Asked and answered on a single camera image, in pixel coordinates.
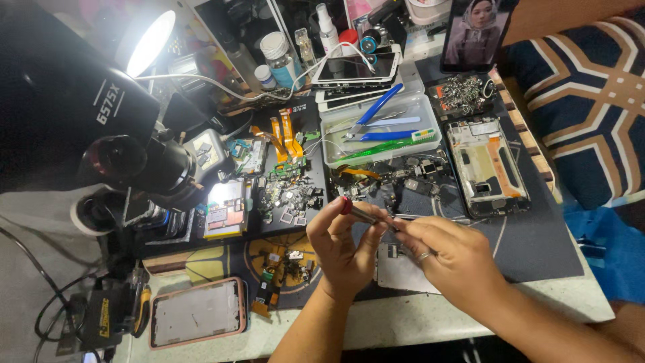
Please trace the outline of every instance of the woman on phone screen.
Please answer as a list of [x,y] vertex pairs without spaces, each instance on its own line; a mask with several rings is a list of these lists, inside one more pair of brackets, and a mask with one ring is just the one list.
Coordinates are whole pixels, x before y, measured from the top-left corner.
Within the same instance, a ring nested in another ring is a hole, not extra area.
[[453,65],[491,63],[501,35],[496,19],[495,0],[473,0],[462,16],[461,23],[453,24],[445,63]]

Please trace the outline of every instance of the red screwdriver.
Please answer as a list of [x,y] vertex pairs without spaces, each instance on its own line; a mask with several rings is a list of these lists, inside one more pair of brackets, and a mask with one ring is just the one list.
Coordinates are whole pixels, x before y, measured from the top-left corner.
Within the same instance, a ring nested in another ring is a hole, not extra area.
[[351,199],[347,198],[346,196],[343,196],[342,199],[345,202],[345,206],[342,208],[341,214],[343,216],[346,216],[347,214],[351,214],[352,216],[357,217],[360,219],[362,222],[368,223],[368,224],[375,224],[377,222],[385,222],[388,224],[389,230],[392,232],[398,232],[399,229],[392,223],[387,222],[386,220],[383,220],[379,217],[376,217],[370,213],[367,213],[363,211],[360,208],[354,207],[354,203],[352,202]]

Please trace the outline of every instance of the hand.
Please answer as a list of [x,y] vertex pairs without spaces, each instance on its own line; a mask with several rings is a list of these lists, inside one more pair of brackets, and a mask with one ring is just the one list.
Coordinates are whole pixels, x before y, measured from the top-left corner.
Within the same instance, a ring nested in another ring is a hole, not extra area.
[[437,252],[419,264],[428,281],[461,311],[477,318],[510,288],[480,231],[436,216],[412,222],[395,218],[394,224],[400,230],[396,237],[416,258],[430,253],[429,247]]
[[[356,202],[354,206],[381,218],[390,218],[387,211],[376,205]],[[358,219],[350,214],[341,216],[343,207],[340,197],[325,206],[307,225],[307,237],[324,272],[319,287],[334,299],[351,302],[374,275],[375,253],[388,225],[384,222],[371,225],[356,247],[352,225]]]

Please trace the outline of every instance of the yellow label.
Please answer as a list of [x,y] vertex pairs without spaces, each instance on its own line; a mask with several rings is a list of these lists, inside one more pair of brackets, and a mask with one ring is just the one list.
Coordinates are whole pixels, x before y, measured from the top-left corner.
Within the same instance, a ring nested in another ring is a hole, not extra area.
[[103,338],[110,338],[110,301],[106,298],[103,298],[103,304],[101,306],[99,335]]

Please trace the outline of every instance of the patterned cushion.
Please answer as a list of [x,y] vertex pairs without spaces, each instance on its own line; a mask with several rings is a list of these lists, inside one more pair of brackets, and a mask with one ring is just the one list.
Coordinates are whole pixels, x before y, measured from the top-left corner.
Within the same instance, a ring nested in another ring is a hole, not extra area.
[[645,187],[645,8],[516,43],[508,55],[536,137],[584,208]]

